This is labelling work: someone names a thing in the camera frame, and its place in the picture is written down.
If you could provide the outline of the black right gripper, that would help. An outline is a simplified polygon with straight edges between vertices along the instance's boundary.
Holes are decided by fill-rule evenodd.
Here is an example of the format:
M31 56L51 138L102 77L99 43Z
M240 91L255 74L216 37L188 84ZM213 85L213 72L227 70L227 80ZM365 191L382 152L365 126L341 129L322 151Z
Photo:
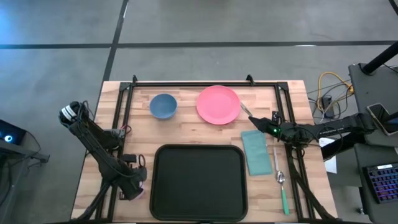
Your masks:
M282 129L281 124L282 121L280 118L276 120L268 119L268 118L255 118L249 116L248 119L252 122L253 125L262 133L267 133L273 136L274 138L280 139Z

